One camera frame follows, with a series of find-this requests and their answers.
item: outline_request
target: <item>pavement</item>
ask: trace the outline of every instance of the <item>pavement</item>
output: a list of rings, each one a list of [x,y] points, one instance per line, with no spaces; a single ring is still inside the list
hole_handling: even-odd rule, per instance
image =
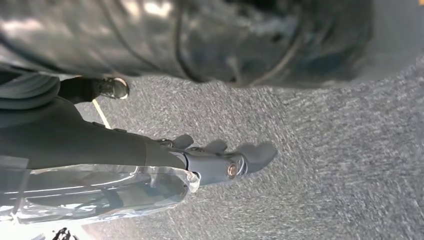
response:
[[[266,169],[175,209],[87,226],[105,240],[424,239],[424,60],[388,79],[319,90],[133,79],[97,101],[112,128],[196,145],[272,141]],[[77,106],[102,122],[92,104]]]

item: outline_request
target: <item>road surface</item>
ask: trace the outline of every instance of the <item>road surface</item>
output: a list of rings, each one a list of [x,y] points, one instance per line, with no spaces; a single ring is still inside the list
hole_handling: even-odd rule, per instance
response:
[[[231,147],[272,141],[265,170],[200,189],[175,209],[94,224],[108,240],[424,239],[424,61],[324,90],[230,89],[169,77],[99,98],[112,128]],[[92,104],[78,109],[101,122]]]

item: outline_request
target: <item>shoe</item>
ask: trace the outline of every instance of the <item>shoe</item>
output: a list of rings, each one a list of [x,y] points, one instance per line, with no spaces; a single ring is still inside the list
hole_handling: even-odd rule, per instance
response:
[[[130,94],[128,83],[122,78],[103,78],[96,81],[100,95],[111,99],[126,99]]]

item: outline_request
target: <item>leg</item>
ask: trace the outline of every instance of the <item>leg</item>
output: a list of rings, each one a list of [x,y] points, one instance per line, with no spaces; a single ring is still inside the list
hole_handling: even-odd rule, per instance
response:
[[[60,82],[58,96],[73,104],[91,102],[100,96],[100,92],[94,88],[95,78],[74,77]]]
[[[128,84],[121,78],[74,77],[60,83],[59,97],[73,104],[91,102],[102,95],[112,99],[126,99]]]

